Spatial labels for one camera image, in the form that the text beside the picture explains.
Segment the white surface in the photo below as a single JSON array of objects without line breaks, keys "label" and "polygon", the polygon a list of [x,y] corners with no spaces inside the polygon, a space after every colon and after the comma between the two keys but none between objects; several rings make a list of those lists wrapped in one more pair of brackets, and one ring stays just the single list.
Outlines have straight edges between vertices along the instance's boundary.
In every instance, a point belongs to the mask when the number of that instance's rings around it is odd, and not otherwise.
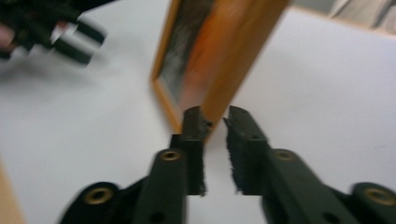
[{"label": "white surface", "polygon": [[[118,2],[88,17],[108,39],[86,69],[35,51],[0,66],[0,155],[28,223],[56,223],[93,182],[128,186],[171,131],[149,88],[168,1]],[[289,11],[233,101],[274,147],[292,149],[328,185],[396,189],[396,45]],[[209,192],[189,223],[265,223],[258,197],[234,195],[220,125],[207,144]]]}]

